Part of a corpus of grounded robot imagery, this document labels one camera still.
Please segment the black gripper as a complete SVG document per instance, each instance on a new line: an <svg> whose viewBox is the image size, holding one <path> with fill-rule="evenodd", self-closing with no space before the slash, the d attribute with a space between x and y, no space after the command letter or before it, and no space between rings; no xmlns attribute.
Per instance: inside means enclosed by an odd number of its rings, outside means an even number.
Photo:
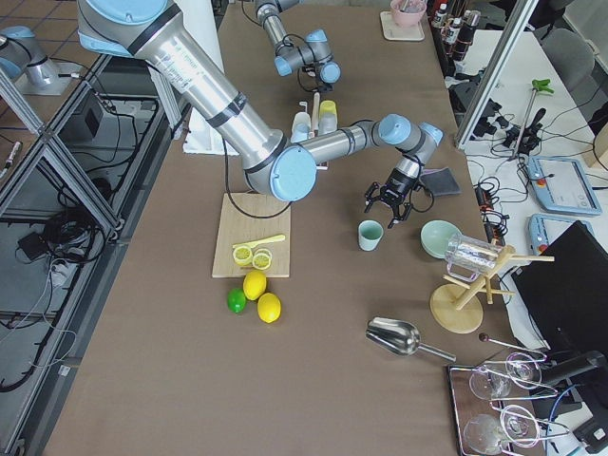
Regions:
<svg viewBox="0 0 608 456"><path fill-rule="evenodd" d="M371 183L365 192L364 212L368 213L376 202L380 202L391 208L389 229L407 220L412 210L409 195L417 186L422 169L423 164L418 159L401 159L383 185L378 181Z"/></svg>
<svg viewBox="0 0 608 456"><path fill-rule="evenodd" d="M333 83L326 80L324 66L314 66L311 75L314 78L313 92L327 93L333 90Z"/></svg>

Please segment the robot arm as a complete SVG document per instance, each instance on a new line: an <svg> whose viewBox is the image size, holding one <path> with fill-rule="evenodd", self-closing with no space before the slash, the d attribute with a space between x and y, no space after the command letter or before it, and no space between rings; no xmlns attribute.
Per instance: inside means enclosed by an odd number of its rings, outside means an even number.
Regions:
<svg viewBox="0 0 608 456"><path fill-rule="evenodd" d="M274 63L280 76L303 71L314 78L313 91L330 92L341 77L341 68L334 60L329 39L322 28L305 37L288 33L280 14L301 1L255 1L255 18L268 35L274 48Z"/></svg>
<svg viewBox="0 0 608 456"><path fill-rule="evenodd" d="M392 222L409 216L406 201L423 167L440 145L442 131L390 114L379 122L360 121L334 132L290 142L255 112L246 96L195 41L173 1L80 1L81 45L98 53L147 62L198 111L241 156L248 185L282 201L297 201L314 188L316 167L372 146L391 145L403 157L379 199L393 211Z"/></svg>

